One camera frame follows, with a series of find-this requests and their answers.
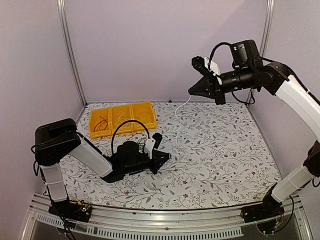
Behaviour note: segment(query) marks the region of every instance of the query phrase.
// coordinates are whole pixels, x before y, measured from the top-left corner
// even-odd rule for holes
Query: yellow box
[[[138,102],[92,110],[89,121],[90,137],[98,138],[113,135],[117,127],[127,120],[137,120],[147,129],[157,127],[156,114],[151,102]],[[123,125],[117,134],[141,131],[144,127],[136,122]]]

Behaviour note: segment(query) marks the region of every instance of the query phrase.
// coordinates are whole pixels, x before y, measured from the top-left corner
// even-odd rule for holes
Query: white wall
[[[275,1],[266,58],[289,65],[320,98],[320,4],[315,0]],[[302,164],[315,137],[303,121],[276,97],[263,90],[251,107],[282,172]],[[320,188],[309,184],[299,195],[314,239],[320,239]]]
[[[0,7],[0,239],[17,240],[34,192],[35,129],[76,118],[82,107],[57,2],[3,0]]]
[[[188,89],[201,78],[192,57],[209,56],[219,42],[254,39],[260,47],[267,7],[265,0],[65,4],[88,102],[187,100]],[[232,69],[228,47],[221,47],[214,59],[222,71]],[[238,93],[242,99],[247,95]],[[234,101],[229,94],[227,100]]]

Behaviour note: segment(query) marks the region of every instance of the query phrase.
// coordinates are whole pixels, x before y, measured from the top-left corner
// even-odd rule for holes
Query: orange storage bin
[[[157,127],[156,114],[151,102],[138,102],[92,110],[89,120],[90,137],[98,138],[113,135],[117,127],[127,120],[138,120],[147,129]],[[122,126],[117,134],[141,131],[144,127],[131,122]]]

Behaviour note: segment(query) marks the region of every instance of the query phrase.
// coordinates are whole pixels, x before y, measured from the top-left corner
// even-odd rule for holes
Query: floral tablecloth
[[[120,103],[89,104],[78,131],[90,138],[88,124],[94,109]],[[138,209],[199,209],[251,203],[262,199],[281,177],[257,125],[243,104],[152,103],[159,149],[172,155],[157,175],[149,170],[106,183],[90,168],[65,157],[60,165],[71,200]],[[115,146],[145,138],[144,131],[119,134]],[[111,137],[91,141],[111,155]]]

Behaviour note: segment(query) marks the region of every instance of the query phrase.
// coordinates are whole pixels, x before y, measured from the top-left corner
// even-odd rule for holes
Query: robotic arm
[[[233,71],[220,73],[218,65],[211,61],[217,46],[228,45]],[[192,66],[203,77],[192,86],[190,95],[215,99],[217,105],[225,104],[225,93],[242,89],[265,88],[295,111],[316,137],[303,164],[283,180],[274,184],[264,196],[262,203],[244,207],[241,216],[245,222],[258,221],[283,214],[282,201],[300,190],[315,177],[320,177],[320,102],[303,85],[293,70],[285,64],[262,58],[253,40],[235,44],[217,45],[210,58],[194,57]]]
[[[125,121],[116,132],[130,122],[140,123],[136,120]],[[87,165],[107,183],[122,180],[125,174],[136,174],[146,169],[157,174],[160,167],[171,156],[169,153],[157,150],[162,135],[155,133],[150,137],[148,130],[146,128],[145,130],[148,133],[148,139],[143,152],[139,152],[139,145],[136,142],[126,141],[117,147],[116,153],[112,150],[112,156],[106,156],[77,132],[76,123],[70,118],[40,126],[35,131],[35,145],[31,150],[35,148],[35,161],[40,167],[42,180],[48,188],[51,200],[49,213],[82,222],[88,222],[91,215],[90,203],[69,201],[59,165],[60,160],[66,155],[73,156]]]

